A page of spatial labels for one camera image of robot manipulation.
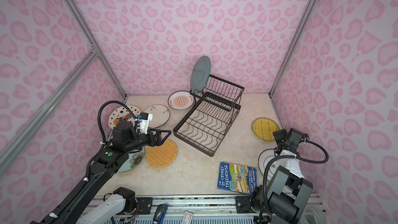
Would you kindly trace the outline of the black wire dish rack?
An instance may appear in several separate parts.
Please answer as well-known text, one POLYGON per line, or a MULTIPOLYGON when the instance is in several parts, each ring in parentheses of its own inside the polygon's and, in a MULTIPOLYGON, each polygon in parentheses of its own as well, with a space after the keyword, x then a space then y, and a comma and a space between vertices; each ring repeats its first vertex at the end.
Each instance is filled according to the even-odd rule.
POLYGON ((245 88, 210 75, 202 91, 190 90, 194 104, 173 129, 176 138, 212 157, 240 112, 245 88))

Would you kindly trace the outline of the large grey-green plate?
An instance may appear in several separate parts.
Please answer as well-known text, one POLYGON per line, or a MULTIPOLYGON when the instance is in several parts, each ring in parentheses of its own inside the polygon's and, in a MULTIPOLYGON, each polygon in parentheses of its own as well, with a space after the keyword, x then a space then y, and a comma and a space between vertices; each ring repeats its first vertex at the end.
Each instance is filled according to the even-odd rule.
POLYGON ((199 93, 206 87, 210 72, 210 58, 208 56, 203 56, 199 58, 194 65, 190 79, 190 87, 193 93, 199 93))

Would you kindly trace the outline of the yellow-green woven plate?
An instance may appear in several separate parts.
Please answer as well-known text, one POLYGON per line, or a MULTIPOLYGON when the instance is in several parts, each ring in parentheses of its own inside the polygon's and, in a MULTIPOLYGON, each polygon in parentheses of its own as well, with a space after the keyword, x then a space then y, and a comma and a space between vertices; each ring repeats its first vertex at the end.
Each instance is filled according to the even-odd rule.
POLYGON ((266 142, 275 141, 273 133, 279 130, 280 127, 277 122, 266 117, 257 118, 252 123, 254 135, 266 142))

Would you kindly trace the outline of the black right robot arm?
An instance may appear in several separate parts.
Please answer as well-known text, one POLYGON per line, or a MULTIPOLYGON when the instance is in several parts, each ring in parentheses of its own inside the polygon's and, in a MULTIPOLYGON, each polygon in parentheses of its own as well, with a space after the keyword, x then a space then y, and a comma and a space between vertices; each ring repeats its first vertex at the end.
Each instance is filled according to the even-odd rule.
POLYGON ((263 183, 251 196, 251 208, 259 213, 257 224, 269 224, 273 215, 288 224, 297 224, 313 190, 301 172, 297 152, 299 144, 309 137, 294 128, 281 129, 273 136, 277 147, 259 156, 263 183))

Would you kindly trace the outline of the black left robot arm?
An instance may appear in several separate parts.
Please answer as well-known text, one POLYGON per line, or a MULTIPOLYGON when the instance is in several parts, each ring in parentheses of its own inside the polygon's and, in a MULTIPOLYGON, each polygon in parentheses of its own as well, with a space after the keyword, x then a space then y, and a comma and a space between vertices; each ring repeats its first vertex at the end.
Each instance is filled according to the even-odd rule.
POLYGON ((129 121, 119 123, 113 129, 111 145, 92 157, 84 178, 69 195, 43 220, 41 224, 75 224, 98 191, 127 161, 129 153, 146 146, 161 146, 171 135, 170 130, 138 130, 138 124, 129 121))

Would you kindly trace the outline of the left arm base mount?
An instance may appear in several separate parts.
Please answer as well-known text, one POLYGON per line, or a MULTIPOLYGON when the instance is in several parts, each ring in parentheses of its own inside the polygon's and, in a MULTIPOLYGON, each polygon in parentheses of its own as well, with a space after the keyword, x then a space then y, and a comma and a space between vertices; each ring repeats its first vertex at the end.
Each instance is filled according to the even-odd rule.
POLYGON ((153 198, 140 197, 126 199, 124 209, 120 212, 123 215, 149 215, 153 198))

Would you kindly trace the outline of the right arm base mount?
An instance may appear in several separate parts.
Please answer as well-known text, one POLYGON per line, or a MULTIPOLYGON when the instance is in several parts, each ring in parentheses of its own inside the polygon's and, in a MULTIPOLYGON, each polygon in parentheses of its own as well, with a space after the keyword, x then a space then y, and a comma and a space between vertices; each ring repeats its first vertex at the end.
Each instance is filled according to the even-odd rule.
POLYGON ((263 200, 253 196, 235 197, 235 206, 238 214, 254 214, 264 210, 263 200))

